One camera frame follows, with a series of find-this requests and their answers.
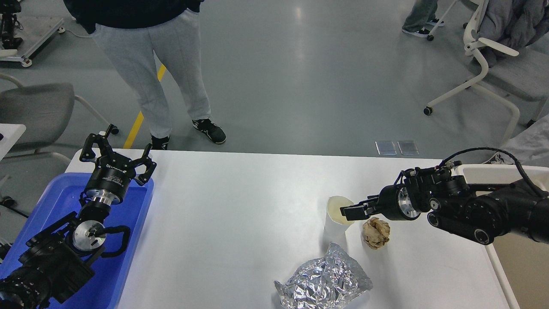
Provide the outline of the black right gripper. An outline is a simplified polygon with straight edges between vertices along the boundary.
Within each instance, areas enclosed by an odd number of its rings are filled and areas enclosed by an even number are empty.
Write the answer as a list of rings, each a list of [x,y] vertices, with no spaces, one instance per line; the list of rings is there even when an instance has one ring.
[[[357,205],[341,207],[341,215],[347,221],[367,220],[380,213],[392,221],[413,221],[420,216],[405,185],[388,185],[379,195],[367,196]]]

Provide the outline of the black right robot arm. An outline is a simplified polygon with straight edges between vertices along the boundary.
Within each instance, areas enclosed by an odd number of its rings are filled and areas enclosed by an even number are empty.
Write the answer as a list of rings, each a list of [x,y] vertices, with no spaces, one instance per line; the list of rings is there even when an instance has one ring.
[[[508,184],[471,184],[452,170],[463,149],[430,168],[410,168],[394,184],[356,205],[338,209],[347,221],[384,215],[392,221],[413,221],[422,213],[437,229],[489,245],[498,236],[515,233],[538,243],[549,242],[548,192],[535,185],[519,160],[510,155],[521,178]]]

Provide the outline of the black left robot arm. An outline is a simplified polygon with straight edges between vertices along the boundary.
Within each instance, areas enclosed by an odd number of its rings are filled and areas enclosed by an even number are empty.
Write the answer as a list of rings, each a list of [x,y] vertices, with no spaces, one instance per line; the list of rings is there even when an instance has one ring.
[[[111,206],[124,200],[131,181],[144,186],[157,164],[149,156],[152,143],[135,160],[115,152],[108,142],[113,129],[111,124],[106,133],[86,138],[80,161],[95,167],[81,192],[81,209],[26,242],[21,266],[1,279],[3,309],[46,309],[51,298],[64,303],[91,280],[91,266],[98,258],[115,258],[127,250],[131,228],[106,227],[105,219]]]

